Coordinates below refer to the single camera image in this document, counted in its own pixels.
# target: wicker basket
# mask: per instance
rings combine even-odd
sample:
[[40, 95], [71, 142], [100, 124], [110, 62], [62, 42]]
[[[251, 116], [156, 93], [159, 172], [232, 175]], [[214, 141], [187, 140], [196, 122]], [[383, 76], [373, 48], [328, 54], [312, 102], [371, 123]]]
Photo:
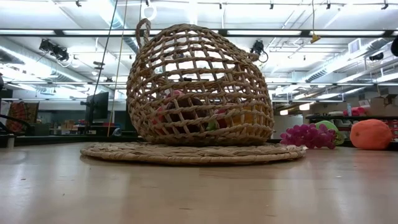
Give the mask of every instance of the wicker basket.
[[143, 19], [127, 81], [131, 121], [144, 139], [209, 146], [263, 144], [271, 136], [272, 103], [252, 63], [258, 55], [195, 25], [174, 25], [151, 40], [149, 32]]

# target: basket handle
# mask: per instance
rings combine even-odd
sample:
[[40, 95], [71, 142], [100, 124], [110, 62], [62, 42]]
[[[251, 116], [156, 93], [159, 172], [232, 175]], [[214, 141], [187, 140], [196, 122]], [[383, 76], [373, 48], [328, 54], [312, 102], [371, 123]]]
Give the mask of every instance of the basket handle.
[[252, 62], [255, 62], [256, 60], [259, 60], [259, 55], [254, 54], [254, 53], [248, 53], [248, 59]]
[[141, 27], [144, 24], [146, 26], [146, 30], [144, 31], [144, 45], [149, 42], [150, 21], [148, 19], [146, 19], [146, 18], [145, 19], [141, 19], [141, 21], [139, 21], [139, 23], [137, 24], [137, 28], [136, 28], [136, 39], [137, 39], [137, 43], [138, 43], [138, 47], [139, 48], [142, 47], [140, 30], [141, 30]]

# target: round straw mat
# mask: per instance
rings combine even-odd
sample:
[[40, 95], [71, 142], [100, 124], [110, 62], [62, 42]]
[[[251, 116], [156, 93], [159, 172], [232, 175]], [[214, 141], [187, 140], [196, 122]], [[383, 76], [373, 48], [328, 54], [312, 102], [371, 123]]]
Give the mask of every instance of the round straw mat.
[[303, 147], [281, 144], [245, 147], [173, 147], [148, 142], [99, 142], [91, 144], [80, 152], [84, 156], [105, 160], [169, 165], [258, 164], [268, 161], [297, 159], [305, 155]]

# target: wooden table surface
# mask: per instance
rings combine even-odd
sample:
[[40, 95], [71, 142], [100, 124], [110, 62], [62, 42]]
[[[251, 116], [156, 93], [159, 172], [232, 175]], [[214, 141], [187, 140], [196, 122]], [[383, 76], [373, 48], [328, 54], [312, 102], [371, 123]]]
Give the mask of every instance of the wooden table surface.
[[80, 157], [86, 143], [0, 149], [0, 223], [398, 222], [398, 153], [309, 150], [258, 166]]

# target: purple grapes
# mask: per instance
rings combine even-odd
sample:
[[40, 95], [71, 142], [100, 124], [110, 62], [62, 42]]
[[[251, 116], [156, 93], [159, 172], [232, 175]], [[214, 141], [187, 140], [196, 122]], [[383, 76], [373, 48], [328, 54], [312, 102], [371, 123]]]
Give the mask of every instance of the purple grapes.
[[309, 149], [315, 147], [328, 147], [334, 149], [336, 146], [333, 143], [336, 131], [328, 129], [324, 124], [321, 124], [319, 129], [315, 124], [302, 124], [301, 126], [295, 125], [293, 128], [286, 129], [286, 133], [282, 133], [280, 137], [281, 144], [291, 144], [295, 146], [305, 145]]

